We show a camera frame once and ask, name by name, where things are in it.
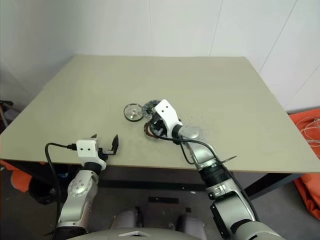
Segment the floor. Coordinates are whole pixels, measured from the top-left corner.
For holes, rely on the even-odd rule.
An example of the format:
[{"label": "floor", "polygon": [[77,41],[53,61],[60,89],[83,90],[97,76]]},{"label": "floor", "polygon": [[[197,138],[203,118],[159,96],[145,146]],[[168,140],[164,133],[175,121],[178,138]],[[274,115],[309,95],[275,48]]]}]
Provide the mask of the floor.
[{"label": "floor", "polygon": [[[246,187],[261,174],[235,173]],[[1,171],[1,235],[3,240],[49,240],[44,236],[53,230],[54,203],[41,205],[28,193],[21,193],[11,186],[11,172]],[[178,204],[149,203],[148,197],[178,198]],[[319,240],[320,221],[309,215],[293,183],[278,188],[253,201],[260,221],[287,240]],[[172,228],[177,217],[191,208],[191,214],[205,223],[210,240],[222,239],[212,219],[211,201],[205,192],[99,188],[93,202],[89,230],[107,229],[119,211],[140,206],[144,213],[145,227]]]}]

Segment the metal parts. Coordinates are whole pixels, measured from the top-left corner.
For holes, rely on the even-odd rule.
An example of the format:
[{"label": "metal parts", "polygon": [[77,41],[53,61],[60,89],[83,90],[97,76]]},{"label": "metal parts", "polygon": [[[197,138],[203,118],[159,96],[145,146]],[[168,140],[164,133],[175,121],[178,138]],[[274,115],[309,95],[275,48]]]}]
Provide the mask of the metal parts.
[{"label": "metal parts", "polygon": [[[183,139],[207,142],[199,127],[184,125],[179,129],[178,136]],[[189,149],[198,171],[216,165],[216,158],[207,147],[193,142],[186,143],[186,147]]]},{"label": "metal parts", "polygon": [[160,103],[159,100],[151,100],[151,101],[148,101],[145,105],[143,105],[143,108],[142,108],[142,114],[143,114],[143,116],[144,116],[146,119],[151,120],[153,114],[156,113],[155,107],[156,107],[159,103]]},{"label": "metal parts", "polygon": [[68,186],[68,197],[63,205],[58,227],[87,228],[92,201],[98,191],[98,175],[91,170],[80,170]]},{"label": "metal parts", "polygon": [[167,100],[162,100],[156,107],[156,113],[162,118],[165,127],[166,135],[172,138],[172,131],[176,125],[183,125],[178,118],[176,110],[171,106]]},{"label": "metal parts", "polygon": [[146,122],[143,126],[143,131],[144,131],[144,135],[147,139],[149,140],[153,140],[153,141],[158,141],[159,138],[157,138],[156,136],[154,136],[150,130],[150,122]]},{"label": "metal parts", "polygon": [[138,103],[130,103],[125,106],[123,114],[130,122],[138,122],[144,117],[142,113],[142,106]]}]

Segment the black cable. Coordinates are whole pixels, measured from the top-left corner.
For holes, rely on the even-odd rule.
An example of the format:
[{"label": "black cable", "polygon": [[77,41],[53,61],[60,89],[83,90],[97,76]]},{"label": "black cable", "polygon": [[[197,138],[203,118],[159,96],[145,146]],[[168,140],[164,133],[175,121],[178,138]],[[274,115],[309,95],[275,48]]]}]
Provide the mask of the black cable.
[{"label": "black cable", "polygon": [[186,162],[187,162],[188,164],[190,164],[190,165],[194,165],[194,164],[195,164],[194,162],[190,162],[190,161],[188,160],[187,155],[186,155],[186,152],[185,152],[185,149],[184,149],[184,147],[182,146],[182,143],[180,143],[179,145],[180,145],[180,147],[181,147],[181,150],[182,150],[182,153],[183,153],[183,156],[184,156]]},{"label": "black cable", "polygon": [[205,146],[206,148],[209,149],[209,151],[212,153],[212,155],[214,156],[215,160],[218,162],[218,164],[223,168],[223,170],[225,170],[227,172],[227,174],[229,175],[230,178],[232,178],[232,180],[235,182],[235,184],[237,184],[237,186],[239,187],[239,189],[241,190],[244,198],[246,199],[246,201],[248,202],[248,204],[250,205],[253,214],[254,214],[254,218],[256,221],[259,221],[259,217],[257,214],[257,211],[255,209],[255,207],[253,206],[251,200],[249,199],[246,191],[244,190],[244,188],[241,186],[241,184],[239,183],[239,181],[231,174],[231,172],[227,169],[227,167],[220,161],[220,159],[218,158],[218,156],[216,155],[215,151],[205,142],[202,141],[197,141],[197,140],[193,140],[193,139],[180,139],[180,138],[169,138],[169,137],[164,137],[164,136],[159,136],[157,134],[155,134],[154,129],[153,129],[153,125],[150,124],[150,131],[151,133],[158,137],[159,139],[162,140],[166,140],[166,141],[175,141],[175,142],[180,142],[181,143],[195,143],[195,144],[200,144]]},{"label": "black cable", "polygon": [[57,226],[58,221],[59,221],[59,217],[60,217],[61,189],[60,189],[58,175],[57,175],[55,167],[54,167],[54,165],[53,165],[53,163],[52,163],[52,161],[50,159],[50,155],[49,155],[49,151],[48,151],[48,148],[49,148],[50,145],[61,147],[61,148],[68,148],[68,146],[57,144],[57,143],[53,143],[53,142],[49,142],[44,147],[45,157],[46,157],[46,160],[47,160],[47,162],[49,164],[49,167],[51,169],[51,172],[52,172],[52,175],[53,175],[53,180],[54,180],[54,185],[55,185],[54,186],[55,192],[56,192],[56,219],[55,219],[55,225]]}]

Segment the small gear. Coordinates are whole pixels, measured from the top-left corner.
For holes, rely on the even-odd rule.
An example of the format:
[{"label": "small gear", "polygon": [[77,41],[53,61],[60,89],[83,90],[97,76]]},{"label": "small gear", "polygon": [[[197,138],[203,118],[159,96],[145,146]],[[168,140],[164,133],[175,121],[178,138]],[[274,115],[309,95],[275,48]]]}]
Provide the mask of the small gear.
[{"label": "small gear", "polygon": [[144,135],[149,139],[149,140],[158,140],[159,138],[157,138],[155,135],[152,134],[152,132],[150,131],[150,123],[146,122],[143,126],[143,130],[144,130]]},{"label": "small gear", "polygon": [[142,107],[142,114],[146,119],[152,119],[152,116],[156,113],[155,106],[157,106],[160,103],[159,100],[151,100],[148,101],[145,105]]}]

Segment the orange fabric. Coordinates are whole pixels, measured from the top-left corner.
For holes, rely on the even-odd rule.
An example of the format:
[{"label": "orange fabric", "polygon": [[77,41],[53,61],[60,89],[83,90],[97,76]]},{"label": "orange fabric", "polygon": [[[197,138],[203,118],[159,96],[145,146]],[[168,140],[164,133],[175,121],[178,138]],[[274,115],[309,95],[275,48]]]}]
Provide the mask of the orange fabric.
[{"label": "orange fabric", "polygon": [[[308,127],[316,127],[317,125],[313,124],[312,122],[314,121],[314,118],[320,119],[320,108],[291,114],[290,118],[297,125],[297,128],[300,131],[307,127],[307,125],[309,125]],[[307,129],[301,134],[306,139],[320,139],[320,129],[318,128]],[[320,158],[320,147],[311,148],[314,153]],[[294,180],[294,183],[308,211],[314,217],[320,220],[320,173],[305,174],[302,177]]]},{"label": "orange fabric", "polygon": [[11,175],[11,183],[14,188],[20,190],[23,193],[29,190],[29,183],[32,178],[30,174],[21,171],[20,169],[10,165],[3,160],[0,160],[0,164],[4,165],[6,169],[13,171]]}]

